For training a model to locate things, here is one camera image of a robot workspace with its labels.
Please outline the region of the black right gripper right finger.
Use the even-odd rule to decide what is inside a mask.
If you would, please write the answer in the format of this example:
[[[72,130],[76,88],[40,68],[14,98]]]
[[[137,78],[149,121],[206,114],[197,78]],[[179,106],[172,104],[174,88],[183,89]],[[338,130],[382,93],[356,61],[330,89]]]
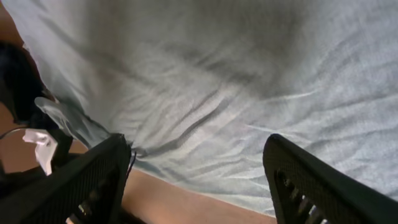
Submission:
[[[397,224],[397,202],[342,174],[279,134],[263,166],[278,223]]]

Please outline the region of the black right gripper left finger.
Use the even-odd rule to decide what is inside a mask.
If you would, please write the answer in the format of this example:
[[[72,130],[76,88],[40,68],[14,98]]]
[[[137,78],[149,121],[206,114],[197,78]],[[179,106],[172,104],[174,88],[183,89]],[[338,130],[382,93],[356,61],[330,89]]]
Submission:
[[[131,148],[113,134],[45,175],[40,167],[1,173],[1,223],[135,223],[121,200]]]

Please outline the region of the light blue t-shirt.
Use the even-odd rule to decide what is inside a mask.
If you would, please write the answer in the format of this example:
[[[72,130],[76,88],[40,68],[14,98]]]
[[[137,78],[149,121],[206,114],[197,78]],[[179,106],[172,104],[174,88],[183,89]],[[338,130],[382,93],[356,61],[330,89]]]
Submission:
[[[274,214],[283,135],[397,198],[397,1],[4,1],[62,103],[170,184]]]

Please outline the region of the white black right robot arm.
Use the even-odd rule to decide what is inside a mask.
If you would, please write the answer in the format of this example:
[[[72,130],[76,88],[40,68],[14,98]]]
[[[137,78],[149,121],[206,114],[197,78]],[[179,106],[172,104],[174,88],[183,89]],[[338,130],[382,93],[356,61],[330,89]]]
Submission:
[[[139,223],[122,209],[137,152],[78,111],[48,99],[25,53],[1,43],[1,103],[39,166],[1,174],[2,223]],[[263,165],[279,223],[396,223],[397,202],[281,135]]]

